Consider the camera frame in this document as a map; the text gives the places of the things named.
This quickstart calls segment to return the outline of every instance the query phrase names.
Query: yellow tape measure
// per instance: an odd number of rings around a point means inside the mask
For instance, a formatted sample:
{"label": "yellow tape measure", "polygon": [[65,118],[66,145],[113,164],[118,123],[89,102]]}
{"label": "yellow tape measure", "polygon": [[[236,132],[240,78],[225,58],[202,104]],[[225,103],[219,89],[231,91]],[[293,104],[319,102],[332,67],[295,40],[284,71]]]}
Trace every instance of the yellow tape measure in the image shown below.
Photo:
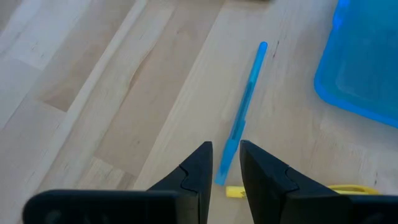
{"label": "yellow tape measure", "polygon": [[[328,188],[334,190],[339,194],[350,194],[350,195],[378,195],[380,194],[377,190],[372,189],[367,186],[361,185],[330,185]],[[225,193],[227,197],[232,198],[246,198],[246,191],[244,187],[240,186],[227,186],[225,188]]]}

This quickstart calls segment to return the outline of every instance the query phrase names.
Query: blue container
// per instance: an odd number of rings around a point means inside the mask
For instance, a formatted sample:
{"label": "blue container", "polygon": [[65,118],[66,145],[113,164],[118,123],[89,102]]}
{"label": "blue container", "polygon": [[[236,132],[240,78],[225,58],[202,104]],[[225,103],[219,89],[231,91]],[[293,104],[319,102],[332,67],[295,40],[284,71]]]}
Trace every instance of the blue container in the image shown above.
{"label": "blue container", "polygon": [[398,128],[398,0],[340,0],[314,84],[326,102]]}

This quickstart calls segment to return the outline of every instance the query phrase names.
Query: yellow object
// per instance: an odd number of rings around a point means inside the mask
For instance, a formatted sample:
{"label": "yellow object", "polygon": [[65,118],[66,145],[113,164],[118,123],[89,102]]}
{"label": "yellow object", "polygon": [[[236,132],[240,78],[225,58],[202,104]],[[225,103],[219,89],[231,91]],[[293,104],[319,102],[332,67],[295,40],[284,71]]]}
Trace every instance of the yellow object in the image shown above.
{"label": "yellow object", "polygon": [[346,185],[329,185],[328,188],[334,190],[339,194],[356,194],[356,195],[378,195],[378,192],[375,189],[372,189],[367,186],[361,185],[353,185],[353,184],[346,184]]}
{"label": "yellow object", "polygon": [[246,198],[244,187],[226,186],[225,193],[227,197]]}
{"label": "yellow object", "polygon": [[[380,194],[377,190],[367,186],[361,185],[330,185],[328,188],[334,190],[339,194],[350,194],[350,195],[378,195]],[[227,197],[232,198],[246,198],[246,191],[244,187],[240,186],[227,186],[225,188],[225,194]]]}

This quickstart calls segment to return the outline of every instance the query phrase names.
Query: blue pen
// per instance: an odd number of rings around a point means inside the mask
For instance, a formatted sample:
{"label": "blue pen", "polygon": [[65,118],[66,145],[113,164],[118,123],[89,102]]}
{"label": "blue pen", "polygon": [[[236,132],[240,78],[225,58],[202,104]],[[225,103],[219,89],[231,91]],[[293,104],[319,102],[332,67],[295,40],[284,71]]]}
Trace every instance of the blue pen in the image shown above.
{"label": "blue pen", "polygon": [[244,125],[246,124],[244,119],[246,117],[246,113],[248,112],[250,100],[253,95],[254,87],[256,86],[257,77],[259,76],[262,61],[264,60],[264,56],[267,52],[267,46],[268,45],[266,42],[261,42],[257,51],[256,59],[254,59],[249,80],[246,84],[246,89],[244,90],[244,95],[242,97],[238,113],[235,117],[234,125],[232,127],[231,133],[229,134],[228,140],[225,143],[220,168],[218,169],[216,175],[216,184],[225,184],[225,180],[228,175],[232,159],[235,155],[236,150],[238,150],[239,141],[242,137]]}

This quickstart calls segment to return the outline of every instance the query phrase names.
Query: light wood floor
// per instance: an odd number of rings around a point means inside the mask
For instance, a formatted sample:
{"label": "light wood floor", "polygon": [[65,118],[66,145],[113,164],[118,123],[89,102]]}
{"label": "light wood floor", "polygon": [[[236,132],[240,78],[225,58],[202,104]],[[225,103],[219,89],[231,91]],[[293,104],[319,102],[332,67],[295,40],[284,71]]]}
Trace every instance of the light wood floor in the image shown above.
{"label": "light wood floor", "polygon": [[[144,190],[203,141],[216,172],[261,41],[243,138],[325,185],[398,194],[398,129],[313,89],[336,3],[2,1],[0,223],[47,189]],[[227,184],[242,185],[237,156]],[[208,223],[251,222],[213,186]]]}

